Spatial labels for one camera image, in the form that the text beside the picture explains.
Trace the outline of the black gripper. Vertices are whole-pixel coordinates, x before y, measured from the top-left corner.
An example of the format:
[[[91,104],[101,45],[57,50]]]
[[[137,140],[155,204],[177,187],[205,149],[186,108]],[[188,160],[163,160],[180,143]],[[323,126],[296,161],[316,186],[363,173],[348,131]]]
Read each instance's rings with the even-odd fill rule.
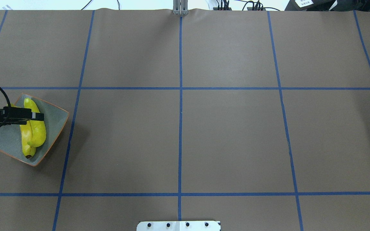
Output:
[[[26,125],[27,121],[44,121],[45,115],[29,108],[4,107],[0,109],[0,127],[3,125]]]

